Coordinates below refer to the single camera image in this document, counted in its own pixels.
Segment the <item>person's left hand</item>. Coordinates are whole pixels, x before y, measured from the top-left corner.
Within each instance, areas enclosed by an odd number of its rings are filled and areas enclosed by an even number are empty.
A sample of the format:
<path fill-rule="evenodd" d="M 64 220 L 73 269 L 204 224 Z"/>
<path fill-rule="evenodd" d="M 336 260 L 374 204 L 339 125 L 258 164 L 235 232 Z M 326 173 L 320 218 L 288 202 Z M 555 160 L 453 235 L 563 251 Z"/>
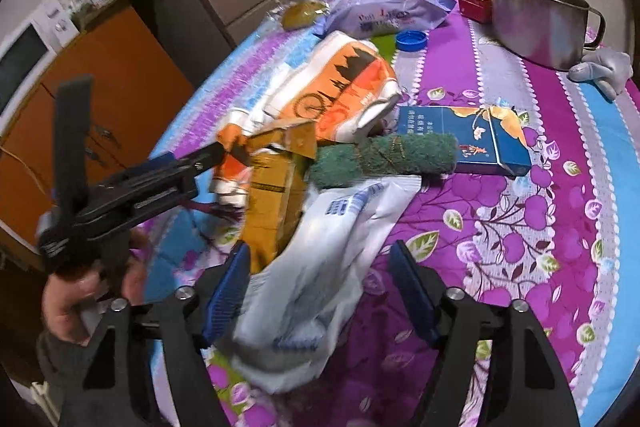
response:
<path fill-rule="evenodd" d="M 133 305 L 143 303 L 146 268 L 133 254 L 122 278 L 120 295 Z M 74 275 L 51 274 L 42 293 L 42 319 L 54 337 L 66 343 L 85 346 L 91 334 L 80 315 L 80 306 L 102 296 L 107 290 L 96 268 L 82 269 Z"/>

